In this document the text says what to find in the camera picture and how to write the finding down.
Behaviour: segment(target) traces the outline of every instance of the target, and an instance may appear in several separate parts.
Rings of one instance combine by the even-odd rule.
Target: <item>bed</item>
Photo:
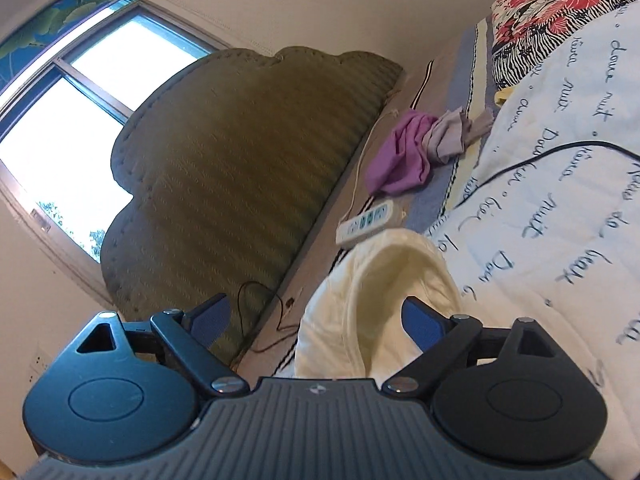
[[[575,145],[474,191],[511,164],[568,142],[640,152],[640,118],[629,104],[640,92],[629,69],[640,66],[635,1],[498,0],[491,16],[451,40],[423,73],[409,75],[383,111],[439,115],[463,106],[473,118],[487,106],[498,111],[498,90],[513,92],[488,138],[399,198],[408,212],[404,226],[442,252],[465,312],[487,326],[531,316],[561,342],[607,402],[609,424],[593,457],[615,479],[640,470],[640,162],[610,146]],[[381,118],[364,166],[395,121]],[[293,374],[295,330],[276,327],[300,322],[318,285],[345,257],[335,248],[335,228],[353,186],[352,215],[374,203],[356,181],[354,161],[278,291],[289,300],[286,322],[274,309],[253,345],[260,353],[247,352],[239,364],[252,383]]]

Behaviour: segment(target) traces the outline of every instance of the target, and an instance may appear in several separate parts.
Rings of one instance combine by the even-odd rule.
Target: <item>pink fabric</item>
[[[425,183],[430,164],[422,139],[436,120],[436,116],[407,110],[367,169],[365,184],[370,194],[400,194]]]

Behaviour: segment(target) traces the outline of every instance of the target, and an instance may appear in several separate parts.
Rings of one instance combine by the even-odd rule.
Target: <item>pillow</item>
[[[494,79],[514,86],[591,20],[636,0],[497,0],[492,5]]]

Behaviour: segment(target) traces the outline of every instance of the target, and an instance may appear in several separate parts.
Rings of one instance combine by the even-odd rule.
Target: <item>ribbed gray surface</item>
[[[316,386],[326,390],[318,391]],[[372,381],[265,379],[243,399],[217,400],[199,427],[132,465],[82,467],[45,458],[25,480],[603,480],[588,462],[516,471],[444,440],[416,402]]]

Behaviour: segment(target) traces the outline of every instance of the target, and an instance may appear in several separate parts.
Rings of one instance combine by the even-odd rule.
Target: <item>striped bed sheet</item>
[[[489,16],[449,41],[441,54],[426,64],[422,73],[408,75],[401,89],[383,110],[382,118],[371,134],[362,167],[367,167],[397,122],[388,113],[390,110],[397,109],[402,113],[412,108],[439,116],[447,110],[464,107],[473,119],[485,107],[491,107],[496,114],[492,44]],[[485,140],[478,140],[466,153],[449,164],[432,168],[430,180],[425,186],[398,197],[398,201],[408,212],[405,227],[424,232],[432,224],[437,224],[438,218],[456,205],[478,163]],[[350,216],[364,212],[376,203],[365,189],[364,172],[359,174],[356,181],[355,166],[359,155],[360,150],[354,154],[318,224],[278,290],[284,302],[294,300],[282,325],[297,324],[300,321],[306,303],[318,285],[346,256],[347,251],[335,247],[335,229],[340,217],[349,208],[354,186],[354,208]],[[292,331],[280,332],[276,329],[279,319],[279,305],[275,304],[252,345],[252,349],[259,353],[249,350],[238,365],[238,373],[251,384],[255,384],[260,376],[289,376],[292,373],[297,339]]]

